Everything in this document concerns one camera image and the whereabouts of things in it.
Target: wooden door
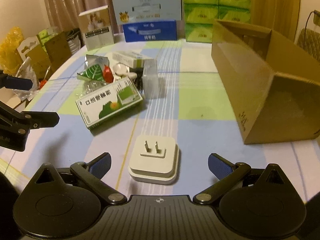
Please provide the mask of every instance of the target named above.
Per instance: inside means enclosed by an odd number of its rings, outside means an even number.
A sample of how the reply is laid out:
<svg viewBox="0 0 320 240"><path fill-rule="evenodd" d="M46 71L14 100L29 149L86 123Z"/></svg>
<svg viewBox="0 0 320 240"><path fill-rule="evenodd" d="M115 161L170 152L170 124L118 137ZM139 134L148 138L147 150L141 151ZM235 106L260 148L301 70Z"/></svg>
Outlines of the wooden door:
<svg viewBox="0 0 320 240"><path fill-rule="evenodd" d="M251 0L251 23L272 28L294 41L300 0Z"/></svg>

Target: checkered tablecloth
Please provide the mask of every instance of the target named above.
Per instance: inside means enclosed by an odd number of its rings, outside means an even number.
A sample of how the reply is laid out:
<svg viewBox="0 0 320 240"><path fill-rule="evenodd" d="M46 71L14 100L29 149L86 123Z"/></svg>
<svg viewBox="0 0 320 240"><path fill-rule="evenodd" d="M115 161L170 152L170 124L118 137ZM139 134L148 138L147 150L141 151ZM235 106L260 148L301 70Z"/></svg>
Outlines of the checkered tablecloth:
<svg viewBox="0 0 320 240"><path fill-rule="evenodd" d="M88 54L108 56L134 49L156 57L160 98L144 102L90 132L76 107L82 91L76 73L84 69L84 49L73 55L59 75L49 80L28 106L31 111L54 111L54 128L31 130L26 150L0 149L0 171L20 191L44 162L69 167L103 152L112 156L111 170L102 179L126 194L180 195L196 193L217 178L208 169L208 156L218 153L229 161L253 168L278 163L304 201L320 191L320 149L316 141L244 145L228 96L211 59L210 44L179 41L120 42ZM180 148L176 182L169 186L134 181L128 162L140 134L172 136Z"/></svg>

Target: yellow plastic bag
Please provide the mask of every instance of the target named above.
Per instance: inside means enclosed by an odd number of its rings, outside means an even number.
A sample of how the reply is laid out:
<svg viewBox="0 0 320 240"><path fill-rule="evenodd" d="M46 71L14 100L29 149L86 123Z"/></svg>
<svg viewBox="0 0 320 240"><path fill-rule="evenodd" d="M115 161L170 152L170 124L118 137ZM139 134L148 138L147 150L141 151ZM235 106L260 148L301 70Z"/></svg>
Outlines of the yellow plastic bag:
<svg viewBox="0 0 320 240"><path fill-rule="evenodd" d="M19 27L13 27L0 44L0 65L5 73L15 76L22 64L22 59L17 51L20 43L24 40Z"/></svg>

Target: metal prong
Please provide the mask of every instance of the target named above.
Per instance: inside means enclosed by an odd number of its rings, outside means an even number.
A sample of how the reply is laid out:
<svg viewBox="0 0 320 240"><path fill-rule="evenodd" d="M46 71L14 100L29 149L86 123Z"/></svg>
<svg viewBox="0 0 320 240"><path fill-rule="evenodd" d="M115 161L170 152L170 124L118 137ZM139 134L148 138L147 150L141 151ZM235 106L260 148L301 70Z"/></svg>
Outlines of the metal prong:
<svg viewBox="0 0 320 240"><path fill-rule="evenodd" d="M144 143L144 146L145 146L145 148L146 148L146 151L149 152L149 147L148 147L147 141Z"/></svg>
<svg viewBox="0 0 320 240"><path fill-rule="evenodd" d="M156 153L159 153L158 142L156 142Z"/></svg>

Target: quilted cushion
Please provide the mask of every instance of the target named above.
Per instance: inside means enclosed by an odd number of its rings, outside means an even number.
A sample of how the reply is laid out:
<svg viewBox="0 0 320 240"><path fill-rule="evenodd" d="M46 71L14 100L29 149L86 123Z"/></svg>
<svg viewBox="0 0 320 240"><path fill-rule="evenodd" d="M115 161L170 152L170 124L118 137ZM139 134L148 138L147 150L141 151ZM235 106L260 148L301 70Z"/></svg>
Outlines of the quilted cushion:
<svg viewBox="0 0 320 240"><path fill-rule="evenodd" d="M312 57L320 62L320 33L313 30L306 30L306 43L304 43L304 29L300 31L297 45L308 52Z"/></svg>

